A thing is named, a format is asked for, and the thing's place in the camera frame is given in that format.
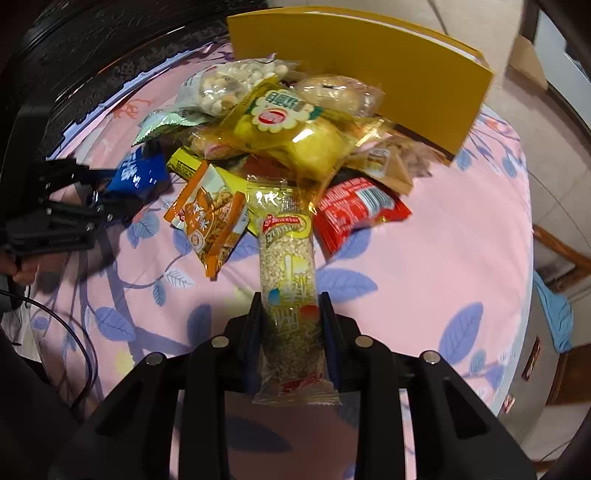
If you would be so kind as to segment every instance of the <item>blue snack bag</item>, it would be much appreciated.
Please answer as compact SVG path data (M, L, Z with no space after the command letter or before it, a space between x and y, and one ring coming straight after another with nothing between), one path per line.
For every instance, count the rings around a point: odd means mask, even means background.
M123 159L105 191L147 197L164 180L168 180L164 154L161 151L147 154L146 148L138 148Z

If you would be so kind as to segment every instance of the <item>blue cloth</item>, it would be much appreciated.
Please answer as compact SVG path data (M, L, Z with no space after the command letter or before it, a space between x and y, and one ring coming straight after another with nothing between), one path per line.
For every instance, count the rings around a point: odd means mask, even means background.
M568 352L573 347L570 343L570 334L573 331L573 309L569 301L551 291L535 270L534 285L538 289L540 302L548 320L554 348L558 353Z

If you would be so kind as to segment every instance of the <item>pink bedsheet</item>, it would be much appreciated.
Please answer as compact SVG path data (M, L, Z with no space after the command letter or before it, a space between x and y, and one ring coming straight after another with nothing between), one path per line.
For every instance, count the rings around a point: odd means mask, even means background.
M85 163L115 167L149 111L171 103L191 74L230 56L230 45L215 47L149 82L95 126L79 147L87 152ZM413 212L407 221L357 232L329 264L317 254L317 289L328 291L336 311L355 318L362 333L393 351L441 352L497 413L530 304L525 157L515 131L483 108L452 166L433 165L432 173L432 179L416 180L404 199ZM162 218L183 183L174 177L167 194L127 230L110 228L93 250L44 262L35 299L78 331L85 328L96 349L99 377L87 415L147 353L190 351L221 332L229 318L246 313L259 290L258 246L249 233L217 281L205 279L184 235ZM43 312L34 313L32 326L49 376L72 401L86 375L79 349ZM279 409L227 395L232 475L352 478L358 405L358 397L347 395L340 407ZM404 395L403 414L408 476L414 478ZM171 465L175 471L174 458Z

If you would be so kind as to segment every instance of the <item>yellow snack bag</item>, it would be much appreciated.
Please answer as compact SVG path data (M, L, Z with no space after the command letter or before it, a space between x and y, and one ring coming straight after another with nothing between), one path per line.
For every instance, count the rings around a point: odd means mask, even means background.
M298 184L314 192L313 203L365 132L354 117L307 103L272 80L254 87L218 127L224 143L294 171Z

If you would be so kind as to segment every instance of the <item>yellow cardboard box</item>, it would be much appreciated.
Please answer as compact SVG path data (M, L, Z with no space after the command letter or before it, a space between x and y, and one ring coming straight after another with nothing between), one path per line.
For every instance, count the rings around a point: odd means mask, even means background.
M451 160L492 78L482 54L396 18L333 7L283 7L227 18L237 59L273 53L299 70L337 73L381 88L378 111L397 130Z

